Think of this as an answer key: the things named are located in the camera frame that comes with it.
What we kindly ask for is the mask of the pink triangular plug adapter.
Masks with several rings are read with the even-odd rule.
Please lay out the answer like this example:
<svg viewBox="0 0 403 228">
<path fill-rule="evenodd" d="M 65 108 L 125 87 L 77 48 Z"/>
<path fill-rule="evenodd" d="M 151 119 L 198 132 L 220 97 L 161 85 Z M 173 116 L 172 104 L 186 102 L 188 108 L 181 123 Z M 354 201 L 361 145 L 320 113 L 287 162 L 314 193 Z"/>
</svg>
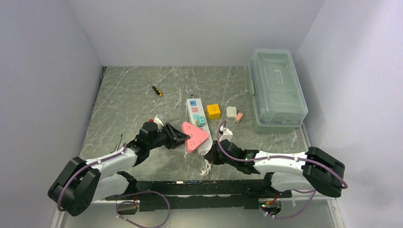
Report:
<svg viewBox="0 0 403 228">
<path fill-rule="evenodd" d="M 187 153 L 193 153 L 209 138 L 207 132 L 189 122 L 183 122 L 181 128 L 184 134 L 190 136 L 190 138 L 185 141 Z"/>
</svg>

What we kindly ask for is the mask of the teal plug adapter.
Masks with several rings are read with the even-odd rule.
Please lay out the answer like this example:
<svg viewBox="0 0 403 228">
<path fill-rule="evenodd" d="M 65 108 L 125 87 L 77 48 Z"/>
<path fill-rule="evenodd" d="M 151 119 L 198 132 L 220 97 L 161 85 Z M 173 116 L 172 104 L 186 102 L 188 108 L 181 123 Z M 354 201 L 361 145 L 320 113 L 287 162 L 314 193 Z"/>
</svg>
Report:
<svg viewBox="0 0 403 228">
<path fill-rule="evenodd" d="M 203 127 L 206 125 L 206 119 L 203 115 L 194 114 L 193 118 L 194 118 L 194 123 L 197 127 Z"/>
</svg>

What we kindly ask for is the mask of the white power strip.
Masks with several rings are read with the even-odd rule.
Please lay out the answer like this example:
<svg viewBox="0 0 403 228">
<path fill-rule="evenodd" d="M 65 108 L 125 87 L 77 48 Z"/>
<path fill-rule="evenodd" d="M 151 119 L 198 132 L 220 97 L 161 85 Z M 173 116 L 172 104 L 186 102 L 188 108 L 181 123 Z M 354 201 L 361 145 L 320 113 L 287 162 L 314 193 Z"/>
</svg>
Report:
<svg viewBox="0 0 403 228">
<path fill-rule="evenodd" d="M 201 99 L 200 98 L 187 99 L 186 109 L 191 123 L 209 135 L 207 140 L 197 148 L 197 152 L 199 154 L 206 155 L 212 147 L 213 140 L 211 137 L 210 128 L 207 123 L 207 117 Z"/>
</svg>

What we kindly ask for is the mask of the yellow cube plug adapter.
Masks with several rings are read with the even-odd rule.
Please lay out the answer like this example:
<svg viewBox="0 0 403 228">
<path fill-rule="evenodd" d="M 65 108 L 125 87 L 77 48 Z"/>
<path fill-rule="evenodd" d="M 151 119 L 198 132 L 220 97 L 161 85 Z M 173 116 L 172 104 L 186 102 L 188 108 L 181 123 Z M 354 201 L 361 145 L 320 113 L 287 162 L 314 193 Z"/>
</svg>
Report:
<svg viewBox="0 0 403 228">
<path fill-rule="evenodd" d="M 206 106 L 208 120 L 220 119 L 221 111 L 218 104 L 209 104 Z"/>
</svg>

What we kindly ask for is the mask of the small salmon pink plug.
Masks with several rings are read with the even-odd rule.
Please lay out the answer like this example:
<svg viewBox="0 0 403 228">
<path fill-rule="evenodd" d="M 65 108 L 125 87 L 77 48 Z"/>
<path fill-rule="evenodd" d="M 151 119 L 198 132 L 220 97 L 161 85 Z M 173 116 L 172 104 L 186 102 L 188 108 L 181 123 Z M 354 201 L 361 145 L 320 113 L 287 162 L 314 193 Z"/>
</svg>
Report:
<svg viewBox="0 0 403 228">
<path fill-rule="evenodd" d="M 242 120 L 242 118 L 243 118 L 243 113 L 241 113 L 241 112 L 239 112 L 239 113 L 237 113 L 237 115 L 236 115 L 236 117 L 235 117 L 235 124 L 239 124 L 240 123 L 240 121 Z"/>
</svg>

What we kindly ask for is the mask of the white plug adapter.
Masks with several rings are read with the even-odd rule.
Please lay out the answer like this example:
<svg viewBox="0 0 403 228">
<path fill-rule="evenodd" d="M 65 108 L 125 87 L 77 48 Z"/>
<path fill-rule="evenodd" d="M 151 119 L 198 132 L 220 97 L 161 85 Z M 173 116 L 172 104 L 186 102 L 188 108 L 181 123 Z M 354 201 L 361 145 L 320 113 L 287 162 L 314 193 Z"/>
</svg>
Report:
<svg viewBox="0 0 403 228">
<path fill-rule="evenodd" d="M 227 118 L 235 118 L 237 116 L 237 108 L 234 106 L 226 107 L 226 116 Z"/>
</svg>

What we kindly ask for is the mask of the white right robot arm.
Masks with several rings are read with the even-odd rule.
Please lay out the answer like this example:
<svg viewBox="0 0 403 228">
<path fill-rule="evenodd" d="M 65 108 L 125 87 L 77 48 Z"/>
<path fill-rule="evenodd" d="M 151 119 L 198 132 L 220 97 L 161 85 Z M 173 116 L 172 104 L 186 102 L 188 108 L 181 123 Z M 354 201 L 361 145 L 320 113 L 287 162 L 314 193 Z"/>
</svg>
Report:
<svg viewBox="0 0 403 228">
<path fill-rule="evenodd" d="M 228 140 L 214 141 L 204 158 L 214 164 L 228 164 L 238 171 L 268 175 L 262 192 L 274 197 L 287 190 L 317 191 L 331 198 L 339 198 L 348 185 L 344 181 L 345 165 L 317 147 L 294 154 L 269 153 L 241 149 Z"/>
</svg>

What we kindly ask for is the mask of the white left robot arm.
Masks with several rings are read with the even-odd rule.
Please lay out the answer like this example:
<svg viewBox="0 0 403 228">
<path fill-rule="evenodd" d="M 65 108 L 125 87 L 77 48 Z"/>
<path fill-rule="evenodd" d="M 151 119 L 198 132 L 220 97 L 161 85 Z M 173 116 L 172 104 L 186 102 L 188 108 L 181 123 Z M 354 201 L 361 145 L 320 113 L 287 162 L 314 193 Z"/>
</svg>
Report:
<svg viewBox="0 0 403 228">
<path fill-rule="evenodd" d="M 89 160 L 71 159 L 49 188 L 48 197 L 59 211 L 71 216 L 84 212 L 91 202 L 110 196 L 129 200 L 136 195 L 137 180 L 125 170 L 144 162 L 152 149 L 175 149 L 188 139 L 189 135 L 169 123 L 159 126 L 147 121 L 133 140 L 115 152 Z"/>
</svg>

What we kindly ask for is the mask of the small black orange screwdriver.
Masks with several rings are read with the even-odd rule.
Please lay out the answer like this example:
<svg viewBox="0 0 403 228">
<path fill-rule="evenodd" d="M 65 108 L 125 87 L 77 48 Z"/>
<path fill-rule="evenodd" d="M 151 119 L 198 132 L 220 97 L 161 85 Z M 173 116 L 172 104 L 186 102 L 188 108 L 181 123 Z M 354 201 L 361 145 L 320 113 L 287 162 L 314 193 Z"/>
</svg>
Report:
<svg viewBox="0 0 403 228">
<path fill-rule="evenodd" d="M 157 88 L 156 86 L 152 85 L 148 80 L 147 80 L 148 85 L 154 90 L 154 92 L 158 95 L 158 96 L 163 96 L 163 92 Z"/>
</svg>

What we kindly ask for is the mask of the yellow black large screwdriver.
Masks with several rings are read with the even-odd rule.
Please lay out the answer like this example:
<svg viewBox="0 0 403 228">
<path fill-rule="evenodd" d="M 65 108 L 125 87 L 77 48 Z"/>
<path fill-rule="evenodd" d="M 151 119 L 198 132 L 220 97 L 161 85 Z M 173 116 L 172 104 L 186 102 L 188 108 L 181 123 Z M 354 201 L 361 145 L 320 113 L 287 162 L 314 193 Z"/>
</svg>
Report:
<svg viewBox="0 0 403 228">
<path fill-rule="evenodd" d="M 118 143 L 116 144 L 114 151 L 118 151 L 118 150 L 119 150 L 119 148 L 120 148 L 120 144 L 121 144 L 121 141 L 122 141 L 122 138 L 123 138 L 123 135 L 122 135 L 122 134 L 120 134 L 120 137 L 119 137 Z"/>
</svg>

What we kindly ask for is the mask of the translucent green storage box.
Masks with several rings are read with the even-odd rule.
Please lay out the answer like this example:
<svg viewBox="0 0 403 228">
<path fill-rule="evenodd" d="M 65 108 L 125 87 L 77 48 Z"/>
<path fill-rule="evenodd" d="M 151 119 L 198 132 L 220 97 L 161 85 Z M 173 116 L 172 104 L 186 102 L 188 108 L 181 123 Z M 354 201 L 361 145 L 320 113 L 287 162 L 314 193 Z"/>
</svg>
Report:
<svg viewBox="0 0 403 228">
<path fill-rule="evenodd" d="M 302 125 L 308 109 L 288 49 L 255 49 L 248 86 L 256 132 L 287 133 Z"/>
</svg>

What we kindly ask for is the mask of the black aluminium base frame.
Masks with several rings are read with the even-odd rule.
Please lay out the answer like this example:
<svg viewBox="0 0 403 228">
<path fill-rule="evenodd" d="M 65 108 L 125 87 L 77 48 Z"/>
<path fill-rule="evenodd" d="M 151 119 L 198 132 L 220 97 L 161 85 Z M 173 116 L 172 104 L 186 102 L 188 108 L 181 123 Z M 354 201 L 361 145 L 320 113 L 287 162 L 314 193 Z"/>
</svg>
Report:
<svg viewBox="0 0 403 228">
<path fill-rule="evenodd" d="M 320 194 L 278 192 L 265 180 L 140 181 L 140 196 L 112 196 L 63 228 L 334 228 Z"/>
</svg>

